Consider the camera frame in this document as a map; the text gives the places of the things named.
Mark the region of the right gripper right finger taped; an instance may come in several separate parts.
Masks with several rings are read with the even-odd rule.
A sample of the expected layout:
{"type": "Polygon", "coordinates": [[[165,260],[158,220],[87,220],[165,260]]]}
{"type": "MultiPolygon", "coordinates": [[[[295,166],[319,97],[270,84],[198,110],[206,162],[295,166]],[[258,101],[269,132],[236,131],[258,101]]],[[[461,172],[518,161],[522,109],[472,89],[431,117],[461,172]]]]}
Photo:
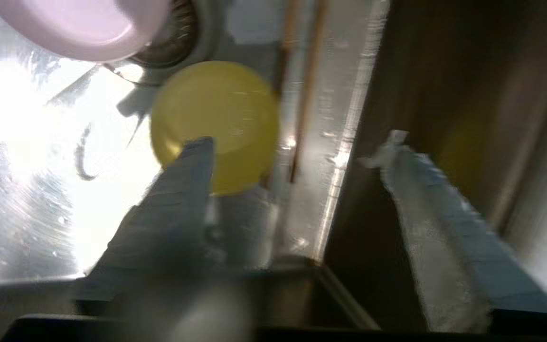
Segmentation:
{"type": "Polygon", "coordinates": [[[547,334],[547,290],[408,132],[392,130],[369,157],[398,214],[428,329],[547,334]]]}

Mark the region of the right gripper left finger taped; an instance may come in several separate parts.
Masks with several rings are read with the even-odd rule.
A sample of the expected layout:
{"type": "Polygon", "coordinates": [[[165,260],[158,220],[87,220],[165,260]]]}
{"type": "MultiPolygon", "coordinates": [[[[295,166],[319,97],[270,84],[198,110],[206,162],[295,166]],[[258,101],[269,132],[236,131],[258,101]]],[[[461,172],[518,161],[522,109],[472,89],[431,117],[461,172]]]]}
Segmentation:
{"type": "Polygon", "coordinates": [[[211,195],[215,141],[191,139],[126,214],[85,277],[85,301],[110,303],[153,283],[161,296],[251,301],[269,194],[250,184],[211,195]]]}

